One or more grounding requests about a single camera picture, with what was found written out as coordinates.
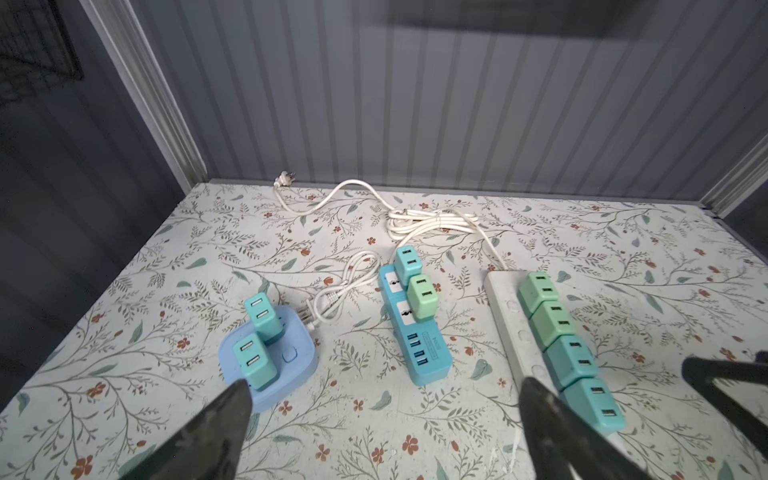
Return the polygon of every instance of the floral pattern surface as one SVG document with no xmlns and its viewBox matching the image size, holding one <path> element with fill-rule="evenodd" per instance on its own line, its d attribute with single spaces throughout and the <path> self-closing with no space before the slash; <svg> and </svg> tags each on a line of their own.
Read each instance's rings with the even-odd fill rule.
<svg viewBox="0 0 768 480">
<path fill-rule="evenodd" d="M 301 188 L 301 207 L 326 190 Z M 766 460 L 680 377 L 687 356 L 749 360 L 768 344 L 768 268 L 692 206 L 384 193 L 478 214 L 510 268 L 547 270 L 658 478 L 764 478 Z M 201 184 L 0 414 L 0 478 L 117 478 L 224 388 L 217 349 L 266 292 L 295 308 L 346 260 L 393 242 L 386 211 L 344 190 L 306 217 L 271 187 Z M 415 242 L 442 295 L 447 379 L 408 377 L 380 293 L 350 295 L 313 333 L 314 376 L 253 415 L 238 478 L 534 478 L 517 392 L 482 280 L 479 236 Z M 725 385 L 762 419 L 768 389 Z"/>
</svg>

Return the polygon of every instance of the blue power strip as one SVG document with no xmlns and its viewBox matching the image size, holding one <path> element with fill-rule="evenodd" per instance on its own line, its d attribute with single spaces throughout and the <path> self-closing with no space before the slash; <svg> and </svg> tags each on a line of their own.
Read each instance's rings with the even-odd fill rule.
<svg viewBox="0 0 768 480">
<path fill-rule="evenodd" d="M 424 386 L 444 379 L 453 365 L 453 357 L 435 318 L 416 322 L 406 295 L 408 286 L 400 282 L 394 265 L 379 270 L 379 288 L 411 380 Z"/>
<path fill-rule="evenodd" d="M 284 305 L 278 305 L 274 310 L 283 323 L 283 334 L 277 341 L 266 346 L 266 350 L 280 376 L 261 392 L 250 389 L 255 413 L 271 409 L 285 399 L 312 376 L 318 363 L 315 343 L 296 312 Z M 235 343 L 255 332 L 253 322 L 248 322 L 227 335 L 221 343 L 219 364 L 227 385 L 244 378 L 232 348 Z"/>
</svg>

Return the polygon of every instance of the white power strip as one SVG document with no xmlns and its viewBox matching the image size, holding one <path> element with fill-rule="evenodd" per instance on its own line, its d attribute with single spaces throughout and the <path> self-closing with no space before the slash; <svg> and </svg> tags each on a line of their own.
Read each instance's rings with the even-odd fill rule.
<svg viewBox="0 0 768 480">
<path fill-rule="evenodd" d="M 518 289 L 529 273 L 527 270 L 488 272 L 483 286 L 518 393 L 525 377 L 532 376 L 559 398 L 541 350 L 533 338 L 528 318 L 518 302 Z M 619 452 L 627 454 L 627 446 L 618 433 L 612 433 L 606 439 Z"/>
</svg>

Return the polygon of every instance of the wire mesh basket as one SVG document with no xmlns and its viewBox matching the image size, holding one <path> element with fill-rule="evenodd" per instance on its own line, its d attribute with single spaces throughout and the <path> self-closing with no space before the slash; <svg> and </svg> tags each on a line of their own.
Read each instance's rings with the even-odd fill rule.
<svg viewBox="0 0 768 480">
<path fill-rule="evenodd" d="M 0 0 L 0 107 L 82 78 L 55 0 Z"/>
</svg>

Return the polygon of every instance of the bundled white cord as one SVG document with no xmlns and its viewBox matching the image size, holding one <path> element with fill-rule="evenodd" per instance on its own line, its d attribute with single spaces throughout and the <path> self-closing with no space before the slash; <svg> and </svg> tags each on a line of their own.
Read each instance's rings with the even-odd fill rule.
<svg viewBox="0 0 768 480">
<path fill-rule="evenodd" d="M 459 232 L 464 233 L 479 233 L 483 239 L 485 240 L 485 243 L 488 245 L 488 247 L 491 249 L 491 252 L 493 252 L 494 256 L 498 260 L 498 267 L 501 270 L 506 270 L 506 264 L 504 262 L 504 258 L 499 254 L 499 252 L 496 250 L 496 248 L 493 246 L 493 243 L 488 238 L 488 235 L 485 234 L 483 229 L 480 227 L 479 224 L 479 218 L 476 215 L 468 215 L 464 214 L 463 212 L 456 210 L 455 208 L 446 208 L 444 210 L 397 210 L 392 205 L 387 203 L 386 200 L 382 198 L 381 195 L 379 195 L 379 192 L 377 192 L 370 184 L 362 181 L 362 180 L 345 180 L 342 183 L 336 185 L 336 187 L 331 190 L 331 192 L 323 198 L 317 205 L 314 205 L 309 210 L 305 211 L 298 211 L 294 210 L 293 208 L 289 207 L 286 203 L 285 199 L 283 198 L 283 195 L 280 193 L 280 189 L 284 187 L 290 187 L 290 185 L 293 183 L 294 175 L 288 172 L 283 172 L 280 174 L 278 178 L 275 179 L 274 183 L 274 190 L 275 190 L 275 196 L 277 197 L 277 200 L 280 202 L 281 205 L 283 205 L 283 208 L 288 210 L 290 213 L 295 215 L 309 215 L 316 211 L 318 211 L 320 208 L 322 208 L 325 204 L 327 204 L 331 197 L 339 191 L 342 187 L 345 187 L 346 185 L 360 185 L 362 187 L 367 188 L 370 190 L 370 192 L 373 194 L 376 199 L 378 199 L 384 207 L 388 210 L 387 213 L 387 221 L 386 221 L 386 231 L 390 238 L 392 238 L 395 242 L 397 242 L 397 247 L 393 250 L 392 256 L 390 257 L 390 262 L 392 262 L 395 259 L 396 251 L 398 248 L 402 247 L 403 245 L 406 245 L 413 237 L 416 237 L 417 235 L 421 235 L 422 233 L 429 232 L 430 230 L 437 230 L 442 228 L 447 228 L 450 230 L 457 230 Z M 376 267 L 372 268 L 369 272 L 367 272 L 365 275 L 361 276 L 357 280 L 352 280 L 353 273 L 357 270 L 357 264 L 360 262 L 365 261 L 365 258 L 370 258 L 372 260 L 371 264 L 375 263 Z M 329 321 L 331 319 L 335 319 L 339 315 L 341 304 L 343 303 L 343 298 L 346 296 L 346 294 L 352 289 L 356 288 L 358 286 L 365 285 L 367 283 L 371 283 L 376 279 L 376 274 L 378 273 L 379 266 L 382 265 L 381 257 L 371 250 L 365 250 L 364 252 L 358 252 L 356 255 L 353 255 L 352 258 L 349 259 L 349 262 L 347 263 L 347 266 L 344 269 L 344 276 L 343 281 L 341 285 L 338 286 L 330 286 L 324 290 L 321 290 L 317 295 L 307 302 L 307 307 L 314 317 L 314 321 L 312 321 L 308 326 L 311 325 L 310 329 L 313 329 L 315 326 L 317 326 L 317 321 Z M 328 296 L 329 298 L 327 300 L 330 300 L 330 305 L 326 308 L 321 309 L 318 307 L 319 300 L 325 296 Z"/>
</svg>

